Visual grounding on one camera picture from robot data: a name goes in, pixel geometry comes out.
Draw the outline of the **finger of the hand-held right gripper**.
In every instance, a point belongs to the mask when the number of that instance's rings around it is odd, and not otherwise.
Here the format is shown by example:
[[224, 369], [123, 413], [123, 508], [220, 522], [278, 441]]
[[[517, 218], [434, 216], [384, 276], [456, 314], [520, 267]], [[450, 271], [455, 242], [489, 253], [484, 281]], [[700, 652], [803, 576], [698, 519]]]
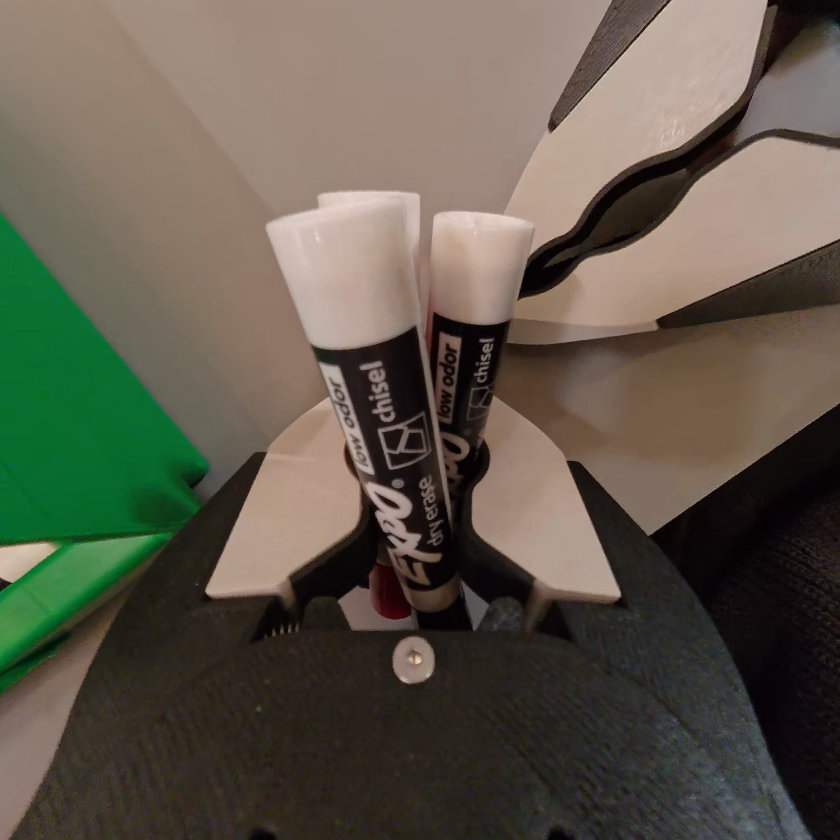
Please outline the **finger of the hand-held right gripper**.
[[636, 187], [686, 165], [744, 106], [776, 6], [665, 3], [554, 127], [507, 205], [535, 227], [530, 261], [576, 246]]
[[538, 269], [511, 343], [574, 343], [838, 303], [838, 139], [767, 132], [633, 237]]

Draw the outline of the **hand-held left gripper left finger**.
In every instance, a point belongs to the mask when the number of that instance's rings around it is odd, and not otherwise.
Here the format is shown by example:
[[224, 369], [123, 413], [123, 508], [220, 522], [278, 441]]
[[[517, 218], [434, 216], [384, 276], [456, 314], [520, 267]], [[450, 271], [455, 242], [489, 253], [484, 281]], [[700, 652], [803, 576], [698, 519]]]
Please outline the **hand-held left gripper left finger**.
[[286, 611], [340, 598], [375, 563], [375, 522], [344, 457], [330, 401], [269, 447], [216, 568], [212, 599], [275, 596]]

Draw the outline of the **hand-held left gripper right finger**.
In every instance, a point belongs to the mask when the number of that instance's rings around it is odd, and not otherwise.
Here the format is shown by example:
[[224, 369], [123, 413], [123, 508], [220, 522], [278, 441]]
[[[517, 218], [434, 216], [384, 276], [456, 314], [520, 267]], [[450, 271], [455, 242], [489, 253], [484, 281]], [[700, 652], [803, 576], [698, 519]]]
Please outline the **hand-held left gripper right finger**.
[[462, 574], [486, 602], [510, 597], [526, 624], [556, 602], [615, 604], [622, 593], [557, 445], [509, 406], [494, 406], [459, 531]]

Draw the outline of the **red dry erase marker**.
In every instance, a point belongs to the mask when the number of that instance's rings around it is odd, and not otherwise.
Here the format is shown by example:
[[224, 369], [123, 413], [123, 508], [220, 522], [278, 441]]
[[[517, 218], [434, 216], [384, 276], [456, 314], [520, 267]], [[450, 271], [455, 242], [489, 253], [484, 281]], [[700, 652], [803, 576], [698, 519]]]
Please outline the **red dry erase marker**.
[[[400, 201], [406, 210], [406, 236], [409, 253], [413, 258], [416, 296], [421, 312], [421, 333], [426, 333], [428, 281], [421, 257], [422, 211], [421, 197], [417, 193], [397, 191], [337, 191], [318, 195], [318, 206], [328, 207], [345, 203], [369, 203], [386, 198]], [[381, 533], [377, 534], [377, 556], [375, 566], [369, 574], [368, 586], [371, 605], [383, 618], [403, 620], [412, 614], [412, 607], [404, 594], [400, 580], [387, 552], [388, 542]]]

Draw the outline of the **black dry erase marker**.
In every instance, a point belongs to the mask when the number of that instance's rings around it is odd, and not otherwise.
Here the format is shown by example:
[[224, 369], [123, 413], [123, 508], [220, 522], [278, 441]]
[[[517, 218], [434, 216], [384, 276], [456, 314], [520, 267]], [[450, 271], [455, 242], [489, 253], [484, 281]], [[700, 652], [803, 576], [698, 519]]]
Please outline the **black dry erase marker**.
[[404, 205], [326, 206], [266, 232], [419, 626], [470, 631]]
[[454, 508], [475, 474], [533, 234], [530, 222], [508, 215], [434, 216], [427, 346]]

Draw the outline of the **light grey desk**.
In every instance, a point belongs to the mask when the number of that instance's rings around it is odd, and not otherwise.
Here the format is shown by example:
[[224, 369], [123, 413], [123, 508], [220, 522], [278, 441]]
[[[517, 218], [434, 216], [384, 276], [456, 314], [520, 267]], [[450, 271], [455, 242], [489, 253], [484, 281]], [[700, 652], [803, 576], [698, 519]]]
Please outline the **light grey desk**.
[[[265, 225], [503, 211], [608, 2], [2, 2], [2, 211], [209, 464], [324, 388]], [[838, 308], [515, 347], [498, 397], [652, 532], [838, 404]]]

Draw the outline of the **green plastic bin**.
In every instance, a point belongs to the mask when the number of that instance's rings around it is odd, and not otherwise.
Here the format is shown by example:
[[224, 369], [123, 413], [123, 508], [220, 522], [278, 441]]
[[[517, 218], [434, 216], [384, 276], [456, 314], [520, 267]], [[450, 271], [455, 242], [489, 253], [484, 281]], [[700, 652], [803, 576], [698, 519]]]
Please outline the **green plastic bin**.
[[1, 222], [2, 545], [177, 532], [205, 459]]
[[75, 625], [140, 577], [174, 536], [67, 543], [8, 582], [1, 592], [1, 691], [53, 656]]

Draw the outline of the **black knit sleeve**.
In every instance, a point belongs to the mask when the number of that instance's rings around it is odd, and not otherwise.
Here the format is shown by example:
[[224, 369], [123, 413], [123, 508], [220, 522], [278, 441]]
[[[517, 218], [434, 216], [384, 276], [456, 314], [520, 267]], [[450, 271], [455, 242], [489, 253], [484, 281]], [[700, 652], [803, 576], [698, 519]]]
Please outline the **black knit sleeve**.
[[839, 408], [653, 533], [699, 596], [814, 838], [839, 838]]

